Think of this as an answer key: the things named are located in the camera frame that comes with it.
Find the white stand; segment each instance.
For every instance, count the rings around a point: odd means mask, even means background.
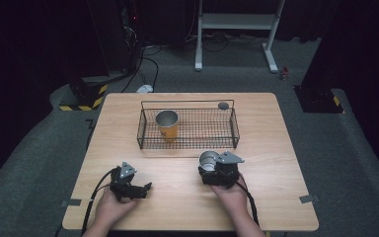
[[[279,0],[275,14],[203,14],[202,0],[199,0],[198,31],[195,52],[195,71],[202,70],[202,29],[244,29],[244,30],[269,30],[267,43],[263,43],[265,57],[272,73],[277,73],[278,68],[273,59],[270,48],[275,32],[281,18],[285,0]]]

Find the hand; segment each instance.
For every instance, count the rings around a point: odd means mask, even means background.
[[[104,194],[97,205],[95,220],[84,236],[107,236],[110,229],[139,203],[140,199],[120,202],[109,187],[104,188]]]
[[[243,180],[242,174],[239,176],[238,183],[246,188],[245,181]],[[210,186],[214,193],[219,197],[223,203],[227,212],[231,215],[237,214],[241,211],[248,211],[247,204],[248,198],[247,194],[238,185],[232,186],[230,189],[219,186]]]
[[[239,176],[238,183],[243,188],[246,188],[242,174]],[[248,196],[246,191],[237,184],[230,189],[219,186],[210,187],[224,205],[239,237],[265,237],[259,225],[255,223],[248,213]]]

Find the black cable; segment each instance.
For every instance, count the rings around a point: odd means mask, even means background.
[[[97,192],[99,192],[101,189],[103,189],[103,188],[105,188],[105,187],[108,187],[110,184],[107,184],[107,185],[104,185],[104,186],[102,186],[102,187],[100,187],[98,190],[97,190]]]
[[[153,62],[156,66],[156,75],[155,75],[155,79],[153,79],[153,85],[152,85],[152,92],[154,93],[155,92],[156,80],[158,79],[159,65],[158,65],[158,63],[156,63],[154,60],[152,60],[150,58],[142,57],[142,59],[149,60],[149,61]]]
[[[246,182],[245,182],[245,179],[243,178],[243,176],[240,175],[240,177],[242,178],[243,183],[245,184],[245,187],[243,185],[239,184],[239,182],[236,182],[236,185],[238,185],[240,188],[242,188],[243,191],[246,192],[246,195],[248,196],[248,199],[249,199],[249,203],[251,204],[252,216],[254,218],[254,221],[258,225],[260,225],[260,222],[258,221],[257,206],[255,205],[254,197],[252,197],[251,193],[249,193],[248,186],[246,185]]]
[[[138,73],[138,70],[140,69],[140,65],[141,65],[141,61],[142,61],[142,57],[143,57],[143,51],[141,52],[141,58],[140,58],[140,61],[138,63],[138,66],[136,68],[136,70],[134,71],[133,75],[131,76],[130,80],[128,80],[127,82],[127,85],[125,85],[124,89],[122,89],[122,93],[125,91],[125,89],[127,89],[127,87],[130,85],[131,81],[133,80],[133,78],[136,76],[136,74]]]
[[[190,34],[192,32],[192,29],[193,29],[193,26],[194,26],[194,23],[195,23],[195,16],[196,15],[197,15],[197,12],[196,12],[196,1],[193,1],[192,21],[191,21],[191,24],[190,24],[189,33],[186,36],[186,40],[189,38],[189,36],[190,36]]]
[[[123,74],[123,75],[119,75],[115,78],[112,78],[112,79],[109,79],[107,81],[102,81],[102,82],[88,82],[87,85],[89,86],[105,86],[105,85],[108,85],[108,84],[111,84],[112,82],[116,82],[116,81],[120,81],[122,79],[125,79],[127,77],[129,77],[132,73],[135,73],[135,71],[130,71],[126,74]]]
[[[143,84],[144,84],[144,85],[147,85],[146,77],[145,77],[144,74],[141,72],[141,70],[138,70],[138,74],[140,75],[141,80],[143,81]]]
[[[251,38],[251,39],[246,39],[247,41],[244,41],[244,42],[240,42],[239,40],[240,40],[240,38],[229,39],[230,45],[254,45],[254,44],[264,42],[264,40],[266,40],[266,38],[262,38],[262,39],[261,38]]]
[[[163,46],[161,46],[161,45],[153,45],[153,46],[147,46],[144,49],[147,49],[147,48],[150,48],[150,47],[159,47],[159,49],[157,51],[155,51],[155,52],[152,52],[152,53],[149,53],[149,54],[144,54],[143,56],[155,55],[155,54],[159,53],[160,51],[162,51],[162,48],[163,48]]]
[[[88,208],[87,208],[87,210],[86,210],[86,214],[85,214],[85,218],[84,218],[84,223],[83,223],[83,225],[82,225],[82,234],[81,234],[81,236],[85,234],[86,227],[87,227],[87,225],[88,225],[89,215],[90,215],[90,213],[91,213],[91,209],[92,209],[92,204],[94,203],[94,199],[95,199],[95,196],[97,195],[97,192],[100,190],[100,185],[101,185],[101,183],[103,182],[103,180],[104,180],[108,175],[111,174],[112,171],[113,171],[113,170],[108,171],[108,172],[107,172],[107,173],[106,173],[106,174],[100,179],[100,181],[98,182],[97,186],[96,186],[95,189],[94,189],[94,192],[93,192],[92,195],[91,195],[91,199],[89,200]]]
[[[93,119],[85,119],[85,121],[88,121],[89,122],[89,126],[88,128],[91,129],[91,131],[89,132],[89,135],[88,135],[88,140],[86,142],[86,150],[88,150],[88,147],[89,147],[89,144],[91,143],[91,137],[92,135],[94,134],[94,130],[95,130],[95,126],[92,125],[92,123],[94,122]]]
[[[209,42],[213,42],[213,43],[223,43],[224,42],[225,43],[224,46],[222,46],[221,48],[216,49],[216,50],[208,49],[204,45],[202,46],[202,48],[205,49],[206,51],[209,51],[209,52],[219,52],[219,51],[224,50],[229,45],[229,40],[227,40],[226,37],[223,37],[222,40],[217,40],[217,39],[218,39],[218,37],[214,37],[213,39],[210,39]]]
[[[54,233],[54,237],[58,236],[58,234],[60,233],[60,230],[61,230],[62,227],[63,227],[63,224],[60,223],[59,227],[57,228],[56,232]]]

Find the cup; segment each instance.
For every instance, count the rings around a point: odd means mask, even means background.
[[[178,120],[178,114],[170,110],[161,111],[156,115],[156,124],[166,141],[174,141],[178,137]]]

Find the wooden tabletop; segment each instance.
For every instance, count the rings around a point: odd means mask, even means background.
[[[319,222],[311,202],[300,197],[306,188],[278,102],[271,93],[109,94],[101,110],[63,226],[81,229],[91,194],[101,177],[123,161],[137,169],[134,186],[152,182],[146,199],[115,229],[233,230],[225,210],[197,171],[205,149],[140,149],[137,143],[142,101],[234,100],[240,132],[239,164],[255,199],[261,228],[266,231],[313,231]],[[94,203],[89,223],[92,223]]]

